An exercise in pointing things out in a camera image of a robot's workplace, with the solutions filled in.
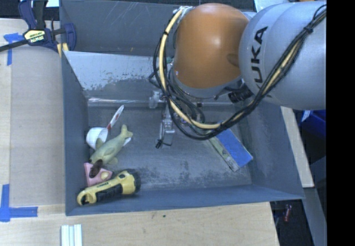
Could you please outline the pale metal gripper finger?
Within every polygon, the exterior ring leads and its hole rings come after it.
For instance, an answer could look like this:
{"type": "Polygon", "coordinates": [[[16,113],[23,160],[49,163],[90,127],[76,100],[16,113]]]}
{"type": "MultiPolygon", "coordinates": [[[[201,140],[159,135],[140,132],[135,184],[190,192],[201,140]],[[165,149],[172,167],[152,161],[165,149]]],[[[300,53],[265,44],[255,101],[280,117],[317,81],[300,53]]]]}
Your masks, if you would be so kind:
{"type": "Polygon", "coordinates": [[[175,129],[172,120],[163,119],[160,124],[159,144],[171,146],[175,136],[175,129]]]}
{"type": "Polygon", "coordinates": [[[161,91],[153,90],[149,97],[149,108],[156,109],[160,104],[161,91]]]}

